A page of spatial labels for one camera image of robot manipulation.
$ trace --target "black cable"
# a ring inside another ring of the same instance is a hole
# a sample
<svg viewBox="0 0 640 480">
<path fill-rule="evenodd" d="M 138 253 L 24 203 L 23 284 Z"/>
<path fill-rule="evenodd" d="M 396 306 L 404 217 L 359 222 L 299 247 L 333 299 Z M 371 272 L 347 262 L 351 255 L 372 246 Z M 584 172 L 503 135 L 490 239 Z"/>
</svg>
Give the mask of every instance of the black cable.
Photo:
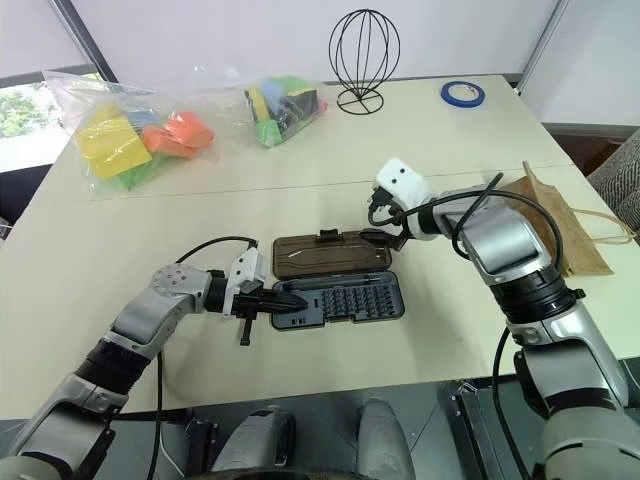
<svg viewBox="0 0 640 480">
<path fill-rule="evenodd" d="M 193 255 L 196 252 L 199 252 L 200 250 L 202 250 L 205 247 L 208 247 L 209 245 L 213 245 L 215 243 L 221 243 L 221 242 L 228 242 L 228 241 L 247 242 L 249 244 L 249 248 L 258 246 L 258 241 L 249 237 L 228 236 L 228 237 L 214 238 L 213 240 L 209 240 L 207 242 L 201 243 L 197 247 L 192 248 L 187 253 L 182 255 L 178 260 L 176 260 L 175 263 L 184 262 L 191 255 Z M 151 461 L 149 462 L 149 472 L 147 473 L 147 480 L 153 480 L 153 476 L 156 471 L 156 465 L 158 463 L 158 453 L 160 451 L 160 429 L 162 428 L 162 374 L 164 370 L 162 352 L 158 353 L 158 356 L 156 358 L 158 361 L 158 405 L 156 408 L 156 419 L 155 419 L 156 429 L 154 432 L 154 439 L 153 439 L 153 452 L 151 453 Z"/>
<path fill-rule="evenodd" d="M 153 480 L 153 476 L 156 472 L 158 452 L 160 451 L 160 428 L 162 428 L 162 352 L 158 353 L 156 361 L 158 363 L 158 405 L 156 407 L 156 431 L 153 440 L 153 452 L 151 453 L 151 463 L 149 463 L 147 480 Z"/>
<path fill-rule="evenodd" d="M 460 236 L 462 227 L 464 226 L 465 223 L 467 223 L 467 220 L 469 220 L 469 217 L 473 214 L 473 212 L 475 212 L 478 209 L 478 207 L 482 204 L 482 202 L 486 200 L 486 198 L 491 193 L 491 190 L 494 189 L 494 187 L 498 184 L 498 182 L 502 179 L 503 176 L 504 175 L 502 174 L 502 172 L 500 172 L 495 177 L 493 177 L 493 180 L 489 182 L 489 184 L 487 185 L 487 188 L 484 189 L 484 191 L 478 196 L 478 198 L 476 198 L 476 200 L 471 204 L 471 206 L 467 209 L 467 211 L 464 212 L 464 215 L 462 215 L 462 218 L 460 218 L 460 220 L 458 221 L 458 224 L 453 229 L 453 233 L 451 234 L 451 245 L 453 246 L 453 249 L 455 250 L 455 252 L 458 255 L 460 255 L 462 258 L 469 260 L 469 254 L 463 252 L 460 249 L 460 245 L 458 245 L 458 237 Z"/>
<path fill-rule="evenodd" d="M 516 445 L 516 441 L 511 434 L 511 429 L 509 428 L 509 424 L 507 423 L 507 419 L 504 416 L 504 412 L 502 410 L 502 404 L 500 403 L 500 392 L 499 392 L 499 382 L 498 377 L 500 376 L 500 360 L 502 359 L 502 351 L 504 350 L 504 345 L 507 342 L 507 338 L 509 338 L 508 327 L 505 327 L 502 332 L 502 336 L 500 337 L 500 341 L 498 342 L 498 348 L 496 350 L 496 355 L 493 357 L 493 371 L 491 372 L 491 394 L 493 396 L 493 405 L 496 409 L 496 414 L 498 415 L 498 420 L 500 421 L 500 426 L 502 427 L 502 431 L 504 433 L 504 437 L 507 440 L 507 445 L 509 445 L 509 450 L 511 450 L 511 456 L 513 456 L 513 460 L 516 462 L 516 466 L 518 467 L 518 471 L 520 472 L 520 476 L 523 480 L 529 479 L 529 471 L 527 470 L 527 466 L 524 464 L 524 460 L 518 451 L 518 445 Z"/>
<path fill-rule="evenodd" d="M 369 223 L 375 227 L 382 227 L 384 225 L 391 225 L 394 222 L 399 222 L 402 219 L 408 217 L 409 215 L 413 215 L 414 213 L 421 212 L 422 210 L 426 210 L 428 208 L 433 208 L 438 205 L 442 205 L 443 203 L 452 202 L 454 200 L 461 200 L 463 198 L 477 197 L 485 193 L 486 190 L 473 190 L 470 192 L 460 192 L 460 193 L 452 193 L 451 195 L 447 195 L 446 197 L 437 198 L 435 200 L 431 200 L 430 202 L 423 203 L 422 205 L 418 205 L 417 207 L 411 208 L 405 212 L 400 212 L 393 217 L 385 218 L 384 220 L 374 220 L 373 213 L 375 209 L 369 210 Z M 555 238 L 555 247 L 556 247 L 556 259 L 554 262 L 555 267 L 560 270 L 562 266 L 562 257 L 564 252 L 564 246 L 562 244 L 562 235 L 560 234 L 560 229 L 558 228 L 558 224 L 553 219 L 551 214 L 542 207 L 538 202 L 531 200 L 530 198 L 525 197 L 524 195 L 520 195 L 519 193 L 513 192 L 505 192 L 502 190 L 491 190 L 487 192 L 487 196 L 492 197 L 505 197 L 511 198 L 513 200 L 518 200 L 522 203 L 527 204 L 531 208 L 535 209 L 549 224 L 551 231 L 553 232 L 553 236 Z"/>
</svg>

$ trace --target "tree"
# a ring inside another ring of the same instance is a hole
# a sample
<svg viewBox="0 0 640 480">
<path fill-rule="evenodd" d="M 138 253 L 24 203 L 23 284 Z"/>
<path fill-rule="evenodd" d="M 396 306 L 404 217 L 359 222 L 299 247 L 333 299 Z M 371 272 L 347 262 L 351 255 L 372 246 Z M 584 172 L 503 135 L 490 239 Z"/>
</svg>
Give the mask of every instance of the tree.
<svg viewBox="0 0 640 480">
<path fill-rule="evenodd" d="M 30 97 L 20 92 L 0 94 L 0 138 L 25 135 L 48 123 L 47 116 Z"/>
</svg>

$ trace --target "patterned chair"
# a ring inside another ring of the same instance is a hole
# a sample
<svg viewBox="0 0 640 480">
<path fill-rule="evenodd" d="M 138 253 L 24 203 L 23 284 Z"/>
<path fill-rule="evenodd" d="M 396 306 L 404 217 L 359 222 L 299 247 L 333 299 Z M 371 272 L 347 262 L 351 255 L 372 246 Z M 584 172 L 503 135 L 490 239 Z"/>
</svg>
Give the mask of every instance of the patterned chair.
<svg viewBox="0 0 640 480">
<path fill-rule="evenodd" d="M 640 129 L 587 177 L 609 208 L 640 235 Z"/>
</svg>

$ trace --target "orange foam block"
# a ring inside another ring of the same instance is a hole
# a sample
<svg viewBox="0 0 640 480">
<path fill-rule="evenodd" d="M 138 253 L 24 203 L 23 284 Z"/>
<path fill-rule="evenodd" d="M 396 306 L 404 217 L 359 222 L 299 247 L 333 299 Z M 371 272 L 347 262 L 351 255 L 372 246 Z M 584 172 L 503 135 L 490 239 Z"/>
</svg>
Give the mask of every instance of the orange foam block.
<svg viewBox="0 0 640 480">
<path fill-rule="evenodd" d="M 181 144 L 192 148 L 205 148 L 214 139 L 213 132 L 192 112 L 171 116 L 164 128 Z"/>
<path fill-rule="evenodd" d="M 142 143 L 150 152 L 166 153 L 192 159 L 198 155 L 198 149 L 178 143 L 166 130 L 149 125 L 142 131 Z"/>
</svg>

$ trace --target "black wire sphere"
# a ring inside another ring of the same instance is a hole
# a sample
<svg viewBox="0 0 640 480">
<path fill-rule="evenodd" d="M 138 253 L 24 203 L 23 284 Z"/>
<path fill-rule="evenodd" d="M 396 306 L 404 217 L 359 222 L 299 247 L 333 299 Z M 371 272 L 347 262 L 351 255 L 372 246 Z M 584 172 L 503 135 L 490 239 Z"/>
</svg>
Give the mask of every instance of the black wire sphere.
<svg viewBox="0 0 640 480">
<path fill-rule="evenodd" d="M 345 88 L 338 107 L 353 115 L 380 110 L 384 98 L 376 89 L 391 77 L 399 60 L 400 36 L 386 16 L 360 9 L 342 17 L 329 38 L 329 62 Z"/>
</svg>

